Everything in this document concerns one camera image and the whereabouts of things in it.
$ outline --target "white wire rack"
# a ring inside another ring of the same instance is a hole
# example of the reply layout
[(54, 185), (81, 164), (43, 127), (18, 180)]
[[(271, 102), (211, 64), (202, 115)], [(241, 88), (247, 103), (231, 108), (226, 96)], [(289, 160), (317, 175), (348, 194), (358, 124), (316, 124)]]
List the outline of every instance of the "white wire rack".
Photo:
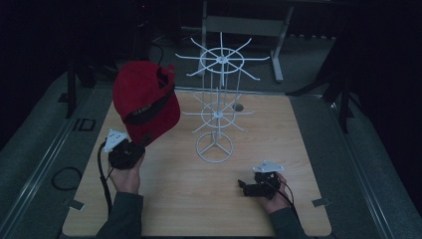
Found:
[[(204, 126), (211, 127), (211, 131), (203, 133), (196, 141), (196, 151), (198, 152), (198, 155), (208, 162), (223, 162), (232, 155), (233, 142), (230, 137), (222, 131), (222, 128), (233, 125), (241, 131), (246, 131), (235, 123), (236, 116), (253, 114), (253, 112), (242, 112), (242, 110), (239, 110), (238, 108), (239, 105), (237, 102), (241, 97), (241, 94), (239, 93), (241, 75), (245, 74), (255, 81), (260, 80), (242, 68), (247, 61), (265, 61), (270, 57), (262, 59), (244, 58), (239, 51), (246, 47), (251, 42), (251, 39), (238, 49), (233, 50), (224, 47), (222, 33), (220, 33), (220, 47), (218, 48), (208, 50), (196, 43), (193, 39), (191, 39), (191, 41), (202, 49), (201, 55), (199, 57), (186, 57), (176, 54), (176, 56), (181, 59), (197, 60), (202, 65), (202, 68), (197, 72), (187, 74), (188, 77), (196, 75), (202, 77), (201, 97), (198, 97), (197, 94), (193, 95), (194, 98), (201, 103), (202, 111), (200, 113), (183, 113), (189, 116), (200, 116), (202, 118), (204, 124), (193, 132), (200, 130)], [(211, 73), (209, 91), (205, 89), (205, 74), (202, 74), (203, 72)], [(229, 81), (228, 76), (234, 73), (238, 73), (237, 86), (235, 98), (230, 99), (227, 90)], [(215, 87), (213, 86), (214, 75), (219, 76), (218, 84)]]

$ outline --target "light wooden tabletop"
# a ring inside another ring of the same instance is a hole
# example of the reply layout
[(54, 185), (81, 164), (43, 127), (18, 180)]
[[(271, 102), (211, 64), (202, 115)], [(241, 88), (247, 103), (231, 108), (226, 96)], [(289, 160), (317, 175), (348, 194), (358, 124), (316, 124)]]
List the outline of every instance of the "light wooden tabletop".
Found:
[[(192, 92), (177, 92), (183, 112), (200, 113)], [(290, 100), (284, 96), (242, 95), (238, 101), (250, 115), (237, 115), (222, 131), (233, 142), (233, 154), (220, 163), (203, 160), (196, 141), (211, 127), (192, 132), (204, 121), (181, 114), (180, 122), (146, 149), (139, 193), (144, 196), (144, 236), (272, 236), (268, 216), (255, 198), (245, 197), (238, 179), (255, 183), (252, 167), (267, 160), (284, 167), (301, 223), (308, 235), (325, 236), (331, 227)], [(109, 129), (125, 132), (111, 104), (75, 199), (82, 211), (69, 211), (63, 226), (68, 236), (96, 235), (106, 222), (106, 200), (97, 165), (99, 145)], [(107, 155), (102, 153), (104, 170)], [(115, 191), (110, 182), (111, 197)]]

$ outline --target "gray sleeve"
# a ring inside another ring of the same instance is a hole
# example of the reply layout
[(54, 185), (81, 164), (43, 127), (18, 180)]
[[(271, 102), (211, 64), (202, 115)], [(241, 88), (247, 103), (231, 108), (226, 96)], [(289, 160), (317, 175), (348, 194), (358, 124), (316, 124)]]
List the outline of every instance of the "gray sleeve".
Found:
[(270, 220), (277, 238), (309, 238), (290, 207), (271, 213)]
[(100, 229), (96, 238), (139, 239), (142, 232), (142, 207), (142, 196), (127, 192), (118, 192), (115, 195), (114, 204), (108, 220)]

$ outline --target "metal leg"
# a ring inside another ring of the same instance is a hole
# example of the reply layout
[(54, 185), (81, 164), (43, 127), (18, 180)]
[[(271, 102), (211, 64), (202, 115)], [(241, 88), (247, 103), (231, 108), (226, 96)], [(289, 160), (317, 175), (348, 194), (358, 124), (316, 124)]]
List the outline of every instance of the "metal leg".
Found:
[[(201, 44), (203, 48), (207, 48), (207, 4), (208, 3), (206, 0), (202, 1), (202, 42)], [(202, 56), (204, 52), (205, 51), (201, 49), (199, 56)], [(205, 74), (205, 72), (202, 71), (204, 68), (203, 65), (201, 64), (200, 61), (198, 62), (198, 73), (197, 73), (198, 77), (203, 77)]]
[(281, 34), (279, 37), (279, 42), (277, 43), (277, 47), (275, 50), (271, 51), (271, 62), (273, 63), (274, 75), (276, 78), (276, 82), (278, 83), (281, 83), (283, 81), (283, 73), (282, 73), (282, 67), (279, 60), (279, 55), (283, 46), (283, 42), (285, 41), (285, 38), (286, 38), (286, 33), (289, 28), (290, 19), (292, 17), (293, 10), (294, 10), (294, 7), (289, 8), (286, 18), (283, 21)]

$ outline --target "hand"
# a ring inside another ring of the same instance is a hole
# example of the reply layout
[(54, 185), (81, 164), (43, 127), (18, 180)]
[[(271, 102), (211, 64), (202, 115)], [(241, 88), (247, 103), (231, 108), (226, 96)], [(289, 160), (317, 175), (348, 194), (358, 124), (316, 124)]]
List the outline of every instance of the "hand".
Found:
[(111, 178), (112, 184), (114, 185), (116, 191), (129, 192), (133, 194), (138, 193), (140, 185), (139, 168), (143, 162), (144, 157), (145, 153), (140, 157), (133, 168), (125, 170), (112, 168), (108, 164), (109, 177)]
[[(282, 183), (280, 183), (279, 190), (287, 196), (285, 185), (287, 182), (286, 179), (277, 172), (276, 175), (279, 176), (282, 181)], [(264, 207), (268, 214), (290, 206), (289, 202), (279, 192), (276, 192), (272, 200), (269, 200), (266, 197), (258, 197), (258, 202)]]

